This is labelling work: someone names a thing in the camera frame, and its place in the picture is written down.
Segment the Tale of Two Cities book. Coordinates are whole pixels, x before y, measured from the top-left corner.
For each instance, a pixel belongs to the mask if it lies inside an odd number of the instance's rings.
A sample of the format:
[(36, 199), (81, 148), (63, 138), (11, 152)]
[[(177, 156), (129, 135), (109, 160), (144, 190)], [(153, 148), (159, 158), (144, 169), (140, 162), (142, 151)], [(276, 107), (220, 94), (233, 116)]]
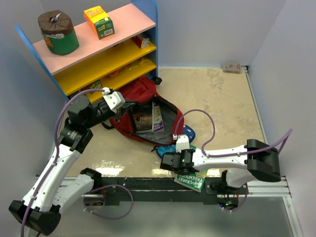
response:
[(135, 105), (132, 108), (132, 116), (137, 133), (153, 132), (153, 106), (151, 103)]

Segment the green Treehouse book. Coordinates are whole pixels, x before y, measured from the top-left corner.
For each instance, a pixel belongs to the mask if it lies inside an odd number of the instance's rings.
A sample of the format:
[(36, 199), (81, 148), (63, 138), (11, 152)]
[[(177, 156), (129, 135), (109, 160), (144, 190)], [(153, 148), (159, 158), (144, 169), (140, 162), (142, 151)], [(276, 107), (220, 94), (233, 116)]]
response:
[(201, 193), (204, 186), (207, 170), (199, 171), (197, 173), (189, 175), (177, 174), (174, 178), (174, 182), (180, 184), (186, 188), (189, 188), (195, 192)]

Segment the purple Treehouse book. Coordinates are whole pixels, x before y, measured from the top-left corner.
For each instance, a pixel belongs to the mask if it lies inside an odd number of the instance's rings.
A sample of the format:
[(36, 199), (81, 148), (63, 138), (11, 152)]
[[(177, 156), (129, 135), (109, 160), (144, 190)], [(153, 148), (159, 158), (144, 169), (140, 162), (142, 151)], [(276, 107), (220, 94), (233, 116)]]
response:
[(161, 110), (160, 110), (159, 103), (157, 101), (153, 101), (153, 124), (154, 124), (154, 132), (164, 131)]

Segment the red backpack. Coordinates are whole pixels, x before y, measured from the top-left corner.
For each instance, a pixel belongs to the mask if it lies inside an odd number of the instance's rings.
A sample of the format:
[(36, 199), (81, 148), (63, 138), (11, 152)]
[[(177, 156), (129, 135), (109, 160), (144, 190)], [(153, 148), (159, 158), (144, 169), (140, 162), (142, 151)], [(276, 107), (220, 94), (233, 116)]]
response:
[(174, 144), (173, 135), (180, 135), (184, 121), (180, 120), (183, 113), (172, 103), (161, 97), (155, 83), (147, 77), (141, 76), (118, 90), (126, 101), (135, 101), (136, 105), (145, 105), (157, 101), (160, 106), (164, 131), (137, 133), (132, 116), (132, 108), (118, 121), (110, 119), (111, 125), (103, 123), (107, 130), (116, 129), (122, 135), (139, 141), (155, 145), (167, 146)]

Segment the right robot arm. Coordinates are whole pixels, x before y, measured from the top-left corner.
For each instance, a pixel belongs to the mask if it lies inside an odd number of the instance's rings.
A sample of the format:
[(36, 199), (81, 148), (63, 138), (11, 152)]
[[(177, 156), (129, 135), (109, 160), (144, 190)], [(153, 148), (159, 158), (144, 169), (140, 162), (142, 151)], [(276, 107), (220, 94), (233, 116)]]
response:
[(278, 156), (278, 149), (256, 139), (235, 148), (209, 151), (177, 141), (174, 151), (162, 155), (160, 168), (180, 175), (222, 168), (221, 179), (211, 183), (210, 188), (218, 194), (231, 194), (251, 181), (279, 182)]

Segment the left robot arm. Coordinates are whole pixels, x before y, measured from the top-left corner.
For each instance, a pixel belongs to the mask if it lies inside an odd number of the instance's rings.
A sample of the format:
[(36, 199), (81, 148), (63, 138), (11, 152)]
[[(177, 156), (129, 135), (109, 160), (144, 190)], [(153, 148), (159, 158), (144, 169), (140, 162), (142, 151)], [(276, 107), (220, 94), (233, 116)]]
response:
[(84, 92), (69, 100), (57, 119), (55, 148), (46, 167), (27, 194), (21, 200), (13, 200), (8, 208), (21, 223), (21, 236), (25, 227), (38, 235), (50, 235), (62, 213), (77, 199), (105, 189), (101, 173), (85, 168), (71, 184), (59, 190), (66, 174), (91, 141), (91, 128), (106, 120), (121, 118), (134, 105), (119, 92), (104, 95), (96, 105), (91, 104)]

